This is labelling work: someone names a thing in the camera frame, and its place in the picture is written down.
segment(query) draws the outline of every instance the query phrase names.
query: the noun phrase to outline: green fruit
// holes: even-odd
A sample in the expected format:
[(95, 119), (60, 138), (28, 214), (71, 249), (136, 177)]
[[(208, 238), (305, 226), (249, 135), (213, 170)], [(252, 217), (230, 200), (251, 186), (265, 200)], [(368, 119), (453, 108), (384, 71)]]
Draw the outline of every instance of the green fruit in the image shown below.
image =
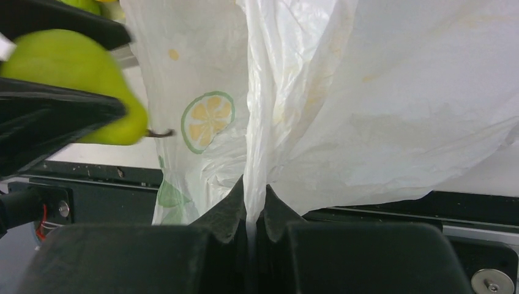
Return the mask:
[(148, 134), (146, 110), (126, 84), (117, 61), (101, 45), (62, 29), (33, 32), (15, 43), (0, 76), (111, 96), (126, 107), (125, 117), (80, 142), (131, 145)]
[(74, 6), (84, 11), (88, 11), (95, 15), (101, 15), (101, 8), (99, 3), (95, 0), (58, 0), (70, 6)]

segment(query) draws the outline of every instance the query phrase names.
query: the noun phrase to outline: white plastic bag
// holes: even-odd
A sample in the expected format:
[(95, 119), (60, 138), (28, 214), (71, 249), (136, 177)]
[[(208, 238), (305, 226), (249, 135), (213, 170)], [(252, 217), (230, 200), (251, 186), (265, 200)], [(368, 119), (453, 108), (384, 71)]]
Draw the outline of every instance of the white plastic bag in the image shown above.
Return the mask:
[(418, 198), (495, 152), (519, 121), (517, 1), (122, 5), (154, 128), (186, 129), (183, 114), (203, 111), (185, 109), (205, 93), (218, 91), (217, 111), (234, 104), (206, 148), (157, 140), (155, 223), (191, 222), (243, 172), (250, 221), (267, 183), (301, 214)]

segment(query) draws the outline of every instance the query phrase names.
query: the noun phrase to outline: citrus slice print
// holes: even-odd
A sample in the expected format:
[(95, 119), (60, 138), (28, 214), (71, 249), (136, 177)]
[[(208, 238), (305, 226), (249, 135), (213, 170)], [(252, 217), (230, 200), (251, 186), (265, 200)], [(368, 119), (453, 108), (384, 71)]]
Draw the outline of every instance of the citrus slice print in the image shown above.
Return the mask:
[(201, 154), (217, 133), (234, 121), (234, 102), (224, 92), (205, 93), (184, 110), (181, 121), (185, 144), (195, 154)]

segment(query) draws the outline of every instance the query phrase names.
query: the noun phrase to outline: silver washer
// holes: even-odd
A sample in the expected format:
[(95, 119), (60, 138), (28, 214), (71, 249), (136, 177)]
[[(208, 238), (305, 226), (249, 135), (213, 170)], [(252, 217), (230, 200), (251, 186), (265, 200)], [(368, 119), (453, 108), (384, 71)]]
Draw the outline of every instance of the silver washer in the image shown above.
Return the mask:
[(62, 217), (69, 216), (70, 208), (69, 208), (69, 205), (67, 204), (67, 202), (61, 200), (58, 203), (58, 205), (59, 205), (59, 207), (58, 207), (59, 215), (61, 215)]
[(472, 289), (476, 294), (513, 294), (515, 284), (502, 271), (481, 269), (472, 276)]

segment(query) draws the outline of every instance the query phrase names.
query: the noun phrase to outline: black cylinder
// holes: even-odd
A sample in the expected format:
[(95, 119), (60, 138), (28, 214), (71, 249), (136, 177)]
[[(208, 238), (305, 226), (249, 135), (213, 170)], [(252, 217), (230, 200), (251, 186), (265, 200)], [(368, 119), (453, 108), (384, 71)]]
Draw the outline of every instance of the black cylinder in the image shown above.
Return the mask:
[(40, 220), (43, 202), (36, 189), (28, 189), (0, 196), (0, 219), (5, 229)]

